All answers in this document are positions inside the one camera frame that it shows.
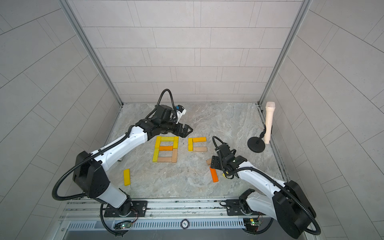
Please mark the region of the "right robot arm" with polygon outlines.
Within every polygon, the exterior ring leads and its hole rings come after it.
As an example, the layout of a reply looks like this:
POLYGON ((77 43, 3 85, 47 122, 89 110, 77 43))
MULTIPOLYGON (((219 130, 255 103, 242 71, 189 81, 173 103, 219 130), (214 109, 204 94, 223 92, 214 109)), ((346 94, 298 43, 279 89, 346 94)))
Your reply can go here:
POLYGON ((222 143, 215 147, 211 166, 223 171, 226 177, 236 177, 252 184, 266 197, 261 198, 249 189, 240 196, 243 212, 261 212, 276 220, 292 238, 298 239, 303 232, 319 236, 321 228, 316 221, 316 212, 302 188, 294 181, 277 180, 253 166, 236 150, 222 143))

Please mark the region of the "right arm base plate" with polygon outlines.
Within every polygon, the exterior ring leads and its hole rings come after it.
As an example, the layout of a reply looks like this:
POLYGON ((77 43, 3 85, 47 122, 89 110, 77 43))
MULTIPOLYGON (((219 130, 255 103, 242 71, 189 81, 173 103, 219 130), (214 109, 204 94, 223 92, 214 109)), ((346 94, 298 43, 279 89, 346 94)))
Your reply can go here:
POLYGON ((227 209, 228 216, 258 216, 263 215, 261 212, 251 210, 245 200, 230 199, 220 201, 220 205, 227 209))

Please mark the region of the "red orange block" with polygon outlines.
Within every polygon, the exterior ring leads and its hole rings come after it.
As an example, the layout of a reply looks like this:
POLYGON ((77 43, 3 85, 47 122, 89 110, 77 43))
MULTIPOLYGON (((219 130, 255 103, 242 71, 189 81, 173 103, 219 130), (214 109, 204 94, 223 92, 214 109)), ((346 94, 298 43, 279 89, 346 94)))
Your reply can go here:
POLYGON ((210 168, 210 172, 211 172, 213 182, 217 183, 219 181, 219 178, 218 178, 218 174, 217 174, 216 169, 210 168))

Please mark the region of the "amber orange block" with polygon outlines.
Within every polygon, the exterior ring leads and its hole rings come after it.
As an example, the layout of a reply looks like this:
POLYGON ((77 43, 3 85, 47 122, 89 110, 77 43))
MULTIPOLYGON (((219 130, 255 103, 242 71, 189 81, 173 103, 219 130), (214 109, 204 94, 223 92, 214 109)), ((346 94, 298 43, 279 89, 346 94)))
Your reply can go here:
POLYGON ((206 142, 206 141, 207 141, 206 137, 193 138, 193 143, 201 143, 201 142, 206 142))

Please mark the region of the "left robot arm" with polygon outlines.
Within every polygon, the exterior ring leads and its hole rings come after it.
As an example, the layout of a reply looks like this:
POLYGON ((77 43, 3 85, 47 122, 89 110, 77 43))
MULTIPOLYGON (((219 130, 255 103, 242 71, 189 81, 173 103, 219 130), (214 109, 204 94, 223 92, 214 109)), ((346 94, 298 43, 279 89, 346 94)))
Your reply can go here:
POLYGON ((94 199, 115 210, 124 217, 131 212, 132 199, 123 190, 114 186, 106 172, 122 157, 139 145, 160 135, 171 133, 185 138, 193 129, 179 122, 187 111, 181 105, 169 107, 158 105, 150 113, 149 118, 131 125, 127 132, 99 150, 78 154, 76 164, 69 169, 53 187, 52 197, 57 201, 72 200, 80 197, 94 199), (58 190, 63 181, 69 176, 81 188, 83 193, 72 196, 59 196, 58 190))

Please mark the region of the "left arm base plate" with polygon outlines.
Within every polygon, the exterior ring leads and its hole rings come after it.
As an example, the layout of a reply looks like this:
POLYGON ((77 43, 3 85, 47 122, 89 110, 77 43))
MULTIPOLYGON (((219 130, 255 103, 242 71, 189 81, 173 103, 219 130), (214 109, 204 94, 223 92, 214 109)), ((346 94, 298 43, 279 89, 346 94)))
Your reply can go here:
POLYGON ((125 218, 125 217, 144 217, 147 210, 147 201, 126 200, 119 208, 114 208, 108 204, 104 209, 104 217, 125 218))

